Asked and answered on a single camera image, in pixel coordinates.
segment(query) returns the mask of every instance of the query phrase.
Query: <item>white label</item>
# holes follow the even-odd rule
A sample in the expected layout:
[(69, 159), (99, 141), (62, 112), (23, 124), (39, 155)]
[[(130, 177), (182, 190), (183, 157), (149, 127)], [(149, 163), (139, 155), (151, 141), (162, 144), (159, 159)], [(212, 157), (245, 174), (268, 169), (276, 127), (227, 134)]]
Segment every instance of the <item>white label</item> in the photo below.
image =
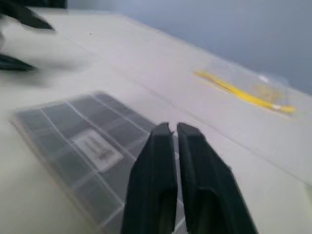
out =
[(76, 135), (72, 141), (101, 172), (114, 166), (123, 158), (121, 153), (93, 129)]

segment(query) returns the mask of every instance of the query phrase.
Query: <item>yellow cable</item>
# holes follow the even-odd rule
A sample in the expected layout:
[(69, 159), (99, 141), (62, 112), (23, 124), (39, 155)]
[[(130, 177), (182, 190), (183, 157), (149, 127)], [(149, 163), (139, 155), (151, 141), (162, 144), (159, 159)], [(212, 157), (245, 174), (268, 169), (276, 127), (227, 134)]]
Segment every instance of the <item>yellow cable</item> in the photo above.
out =
[(241, 99), (249, 101), (253, 104), (260, 105), (260, 106), (270, 108), (270, 109), (274, 109), (274, 110), (280, 110), (283, 112), (291, 113), (294, 111), (294, 106), (292, 106), (292, 105), (276, 105), (276, 104), (264, 101), (258, 97), (252, 96), (252, 95), (246, 93), (245, 91), (242, 91), (242, 90), (236, 88), (235, 86), (233, 86), (233, 85), (229, 84), (228, 82), (222, 80), (218, 76), (208, 74), (204, 71), (194, 72), (194, 73), (197, 76), (200, 76), (200, 77), (206, 78), (210, 81), (213, 81), (214, 83), (218, 84), (222, 88), (224, 88), (224, 89), (228, 90), (229, 92), (237, 95)]

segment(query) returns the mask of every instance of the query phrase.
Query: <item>white table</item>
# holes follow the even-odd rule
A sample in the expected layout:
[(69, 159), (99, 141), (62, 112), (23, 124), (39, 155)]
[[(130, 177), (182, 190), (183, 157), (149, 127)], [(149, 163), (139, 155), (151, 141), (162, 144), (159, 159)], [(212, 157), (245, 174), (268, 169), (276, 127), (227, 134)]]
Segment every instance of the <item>white table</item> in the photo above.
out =
[(97, 90), (155, 123), (198, 127), (231, 166), (259, 233), (312, 233), (312, 97), (292, 90), (297, 111), (284, 118), (197, 82), (193, 70), (224, 62), (207, 51), (120, 15), (39, 13), (57, 34), (4, 30), (2, 51), (39, 71), (0, 73), (0, 233), (92, 233), (8, 120)]

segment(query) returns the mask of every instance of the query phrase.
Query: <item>blue wall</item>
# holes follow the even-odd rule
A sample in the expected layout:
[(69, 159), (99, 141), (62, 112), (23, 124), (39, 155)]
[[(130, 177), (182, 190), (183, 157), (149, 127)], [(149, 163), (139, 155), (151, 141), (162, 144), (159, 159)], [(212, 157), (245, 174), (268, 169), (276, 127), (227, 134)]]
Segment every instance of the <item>blue wall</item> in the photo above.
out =
[(312, 94), (312, 0), (114, 0), (113, 10)]

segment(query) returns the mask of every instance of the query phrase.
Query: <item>grid pattern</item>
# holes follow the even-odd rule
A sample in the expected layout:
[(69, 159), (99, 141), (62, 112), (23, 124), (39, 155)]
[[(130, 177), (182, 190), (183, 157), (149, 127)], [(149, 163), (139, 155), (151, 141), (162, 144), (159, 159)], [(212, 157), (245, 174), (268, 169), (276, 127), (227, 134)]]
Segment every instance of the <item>grid pattern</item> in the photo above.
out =
[[(15, 117), (38, 148), (40, 159), (94, 219), (97, 231), (119, 233), (130, 170), (155, 124), (104, 93), (20, 111)], [(96, 132), (122, 159), (100, 170), (74, 140), (85, 131)], [(180, 185), (178, 194), (176, 234), (182, 233), (185, 225)]]

